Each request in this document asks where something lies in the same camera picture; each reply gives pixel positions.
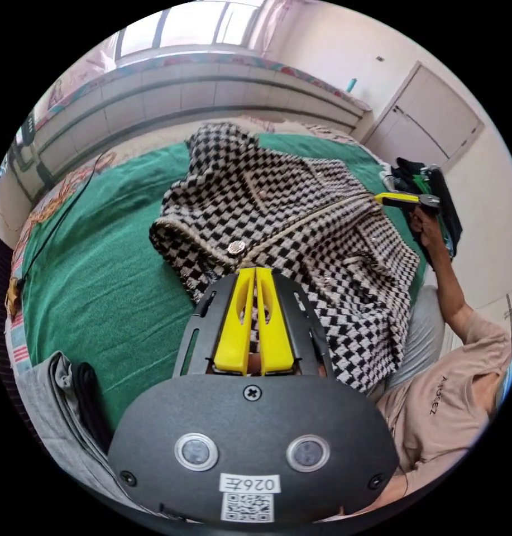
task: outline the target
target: gray cloth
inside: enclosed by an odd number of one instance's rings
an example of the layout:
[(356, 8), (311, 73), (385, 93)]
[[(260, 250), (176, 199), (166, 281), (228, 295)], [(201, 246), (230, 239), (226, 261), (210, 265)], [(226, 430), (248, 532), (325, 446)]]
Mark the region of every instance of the gray cloth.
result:
[(71, 379), (71, 363), (61, 353), (16, 377), (21, 400), (53, 460), (79, 482), (138, 510), (120, 487), (106, 455), (81, 424)]
[(412, 379), (427, 370), (440, 358), (446, 324), (438, 304), (437, 288), (423, 286), (412, 313), (406, 336), (401, 367), (382, 380), (369, 393), (369, 398), (377, 402), (385, 391)]

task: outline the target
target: hand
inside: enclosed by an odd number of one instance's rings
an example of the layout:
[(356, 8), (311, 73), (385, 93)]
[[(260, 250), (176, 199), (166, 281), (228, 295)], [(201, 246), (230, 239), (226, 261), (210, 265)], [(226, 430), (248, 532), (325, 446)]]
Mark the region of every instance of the hand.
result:
[(410, 215), (410, 228), (415, 233), (421, 233), (420, 239), (427, 251), (437, 251), (440, 248), (446, 249), (436, 216), (426, 214), (422, 209), (416, 207)]

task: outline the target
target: houndstooth jacket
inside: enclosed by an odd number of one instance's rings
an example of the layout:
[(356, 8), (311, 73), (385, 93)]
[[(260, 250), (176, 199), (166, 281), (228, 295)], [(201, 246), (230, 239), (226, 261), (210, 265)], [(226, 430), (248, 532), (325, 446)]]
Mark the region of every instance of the houndstooth jacket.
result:
[(363, 392), (397, 370), (419, 259), (347, 166), (263, 149), (230, 123), (187, 145), (150, 240), (192, 300), (240, 268), (274, 269), (313, 304), (338, 380)]

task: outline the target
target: robot device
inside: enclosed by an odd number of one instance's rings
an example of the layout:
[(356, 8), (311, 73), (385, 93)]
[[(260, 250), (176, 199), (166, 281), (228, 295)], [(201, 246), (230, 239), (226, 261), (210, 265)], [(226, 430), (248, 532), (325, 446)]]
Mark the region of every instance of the robot device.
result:
[[(247, 374), (254, 286), (261, 376)], [(355, 513), (398, 466), (375, 404), (334, 378), (302, 287), (263, 268), (209, 286), (173, 377), (128, 407), (108, 460), (136, 503), (233, 530)]]

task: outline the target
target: black bag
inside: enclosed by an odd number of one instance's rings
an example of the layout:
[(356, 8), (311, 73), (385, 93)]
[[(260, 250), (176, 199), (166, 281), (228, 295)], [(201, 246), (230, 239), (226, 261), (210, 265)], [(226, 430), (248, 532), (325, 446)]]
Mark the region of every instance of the black bag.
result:
[[(394, 185), (397, 190), (416, 195), (424, 194), (425, 192), (421, 190), (414, 180), (415, 176), (420, 176), (427, 179), (430, 192), (440, 199), (440, 216), (452, 242), (453, 251), (451, 258), (455, 258), (457, 255), (457, 244), (461, 239), (462, 225), (441, 169), (436, 166), (427, 167), (422, 162), (411, 162), (400, 157), (396, 159), (396, 163), (398, 167), (392, 167), (391, 173), (394, 177)], [(407, 218), (410, 228), (410, 209), (403, 209), (403, 213)], [(411, 232), (414, 240), (422, 249), (427, 262), (432, 266), (430, 255), (421, 243), (420, 235), (414, 233), (412, 230)]]

